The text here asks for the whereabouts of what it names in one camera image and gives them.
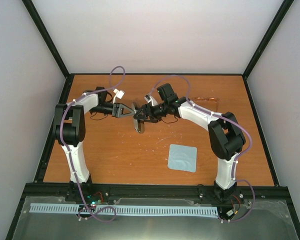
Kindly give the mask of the brown striped glasses case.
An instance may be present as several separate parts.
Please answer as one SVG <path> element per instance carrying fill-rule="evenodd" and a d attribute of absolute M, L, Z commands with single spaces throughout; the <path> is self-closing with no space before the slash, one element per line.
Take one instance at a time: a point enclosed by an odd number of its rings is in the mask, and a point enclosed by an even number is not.
<path fill-rule="evenodd" d="M 134 113 L 139 110 L 138 104 L 136 102 L 133 102 L 131 104 L 131 108 L 133 109 Z M 133 125 L 137 133 L 143 134 L 145 132 L 145 124 L 143 120 L 136 120 L 133 118 Z"/>

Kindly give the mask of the light blue cleaning cloth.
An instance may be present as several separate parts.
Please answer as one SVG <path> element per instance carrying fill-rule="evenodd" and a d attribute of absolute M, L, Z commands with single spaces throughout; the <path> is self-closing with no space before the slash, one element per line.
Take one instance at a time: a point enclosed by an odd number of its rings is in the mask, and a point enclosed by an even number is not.
<path fill-rule="evenodd" d="M 197 148 L 193 146 L 171 144 L 167 167 L 171 170 L 195 173 L 197 170 Z"/>

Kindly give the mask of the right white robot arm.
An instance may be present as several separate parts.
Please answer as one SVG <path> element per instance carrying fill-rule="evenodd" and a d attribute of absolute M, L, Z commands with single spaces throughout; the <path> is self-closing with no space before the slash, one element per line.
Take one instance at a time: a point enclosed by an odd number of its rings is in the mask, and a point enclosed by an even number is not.
<path fill-rule="evenodd" d="M 158 123 L 167 115 L 173 115 L 207 130 L 212 152 L 217 157 L 214 196 L 219 202 L 227 201 L 237 187 L 238 158 L 246 143 L 235 115 L 231 112 L 212 112 L 185 96 L 178 97 L 169 83 L 159 86 L 157 91 L 161 103 L 157 103 L 151 95 L 146 95 L 146 104 L 141 107 L 132 104 L 135 129 L 140 132 L 144 123 Z"/>

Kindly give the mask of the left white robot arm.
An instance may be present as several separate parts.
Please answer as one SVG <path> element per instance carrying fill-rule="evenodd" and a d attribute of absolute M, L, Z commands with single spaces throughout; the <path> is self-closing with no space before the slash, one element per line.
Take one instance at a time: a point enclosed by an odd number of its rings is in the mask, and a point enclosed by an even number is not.
<path fill-rule="evenodd" d="M 59 103 L 55 107 L 52 133 L 58 144 L 61 145 L 70 171 L 70 181 L 81 184 L 76 195 L 82 201 L 93 198 L 94 188 L 91 182 L 91 174 L 86 165 L 83 151 L 83 141 L 86 136 L 86 113 L 102 113 L 115 118 L 129 117 L 134 111 L 123 103 L 116 102 L 122 99 L 125 92 L 114 89 L 114 96 L 109 101 L 110 93 L 104 87 L 97 87 L 94 91 L 86 91 L 77 99 L 69 103 Z"/>

